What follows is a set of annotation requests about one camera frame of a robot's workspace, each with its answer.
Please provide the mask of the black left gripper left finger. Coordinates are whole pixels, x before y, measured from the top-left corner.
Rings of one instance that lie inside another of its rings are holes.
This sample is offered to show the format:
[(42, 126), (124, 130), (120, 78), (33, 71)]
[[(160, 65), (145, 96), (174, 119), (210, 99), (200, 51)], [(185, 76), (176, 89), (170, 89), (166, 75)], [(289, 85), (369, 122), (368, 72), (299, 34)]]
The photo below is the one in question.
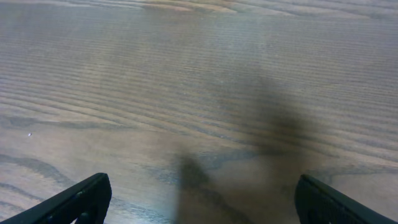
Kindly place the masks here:
[(109, 177), (97, 173), (2, 224), (103, 224), (112, 197)]

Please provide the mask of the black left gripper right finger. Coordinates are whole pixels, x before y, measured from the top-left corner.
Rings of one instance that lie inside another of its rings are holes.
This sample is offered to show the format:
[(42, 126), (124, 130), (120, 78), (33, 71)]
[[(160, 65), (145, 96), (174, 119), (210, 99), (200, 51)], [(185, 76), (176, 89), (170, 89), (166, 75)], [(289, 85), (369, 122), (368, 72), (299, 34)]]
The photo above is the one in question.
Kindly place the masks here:
[(301, 224), (397, 224), (311, 175), (301, 175), (294, 203)]

